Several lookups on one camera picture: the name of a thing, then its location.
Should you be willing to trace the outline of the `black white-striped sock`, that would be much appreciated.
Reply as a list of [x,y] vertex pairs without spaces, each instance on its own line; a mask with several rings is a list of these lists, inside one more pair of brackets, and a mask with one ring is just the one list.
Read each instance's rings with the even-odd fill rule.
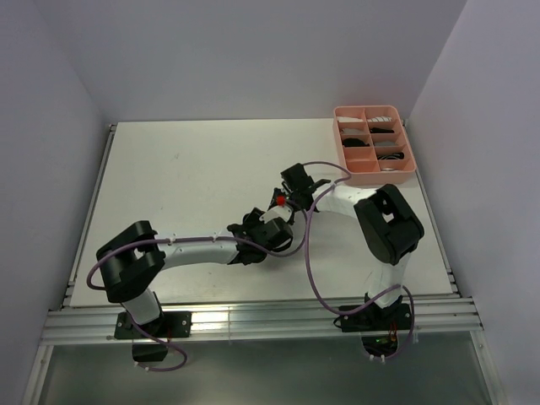
[[379,154],[376,156],[378,160],[403,160],[405,158],[404,152],[396,152],[393,154]]

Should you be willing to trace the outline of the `black orange argyle sock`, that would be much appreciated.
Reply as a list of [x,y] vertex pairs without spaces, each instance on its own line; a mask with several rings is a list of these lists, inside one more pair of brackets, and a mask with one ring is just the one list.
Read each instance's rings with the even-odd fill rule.
[[242,218],[242,224],[244,226],[253,226],[260,221],[260,217],[265,212],[260,208],[253,208],[249,213],[245,214]]

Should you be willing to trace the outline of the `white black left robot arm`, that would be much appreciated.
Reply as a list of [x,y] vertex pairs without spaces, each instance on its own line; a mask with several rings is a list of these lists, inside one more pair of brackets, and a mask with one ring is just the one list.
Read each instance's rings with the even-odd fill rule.
[[161,333],[165,325],[159,301],[149,288],[157,275],[168,269],[195,264],[251,265],[287,250],[294,240],[290,225],[281,218],[231,224],[213,235],[159,236],[148,220],[141,220],[106,242],[96,252],[101,287],[112,304],[122,305],[145,337]]

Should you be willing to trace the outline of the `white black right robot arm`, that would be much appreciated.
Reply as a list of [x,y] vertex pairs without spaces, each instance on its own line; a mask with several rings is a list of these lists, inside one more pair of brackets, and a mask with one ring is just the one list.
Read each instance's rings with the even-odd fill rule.
[[[305,168],[327,165],[344,173],[336,180],[314,181]],[[287,196],[306,210],[304,256],[308,280],[321,305],[333,314],[353,316],[365,312],[367,323],[382,329],[390,323],[402,303],[404,273],[410,256],[424,237],[424,227],[399,189],[385,184],[376,189],[348,186],[353,174],[330,162],[306,162],[290,166],[280,173]],[[365,295],[366,301],[352,310],[331,307],[316,287],[311,270],[310,236],[314,213],[337,213],[357,220],[370,254],[379,262],[375,279]]]

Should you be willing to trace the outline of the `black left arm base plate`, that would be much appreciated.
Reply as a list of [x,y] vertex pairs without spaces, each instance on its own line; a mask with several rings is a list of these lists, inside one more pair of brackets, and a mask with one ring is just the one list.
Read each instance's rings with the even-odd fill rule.
[[[140,328],[147,334],[156,338],[188,338],[191,333],[192,313],[190,311],[166,311],[159,318],[150,323],[141,325]],[[143,339],[133,325],[131,317],[121,312],[116,320],[114,338],[118,340]]]

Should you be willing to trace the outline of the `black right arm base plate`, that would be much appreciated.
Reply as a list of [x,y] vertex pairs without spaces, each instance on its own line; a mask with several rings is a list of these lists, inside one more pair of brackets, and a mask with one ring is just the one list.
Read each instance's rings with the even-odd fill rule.
[[338,316],[333,325],[342,332],[390,332],[409,330],[412,322],[410,305],[398,300],[384,309],[371,304],[354,315]]

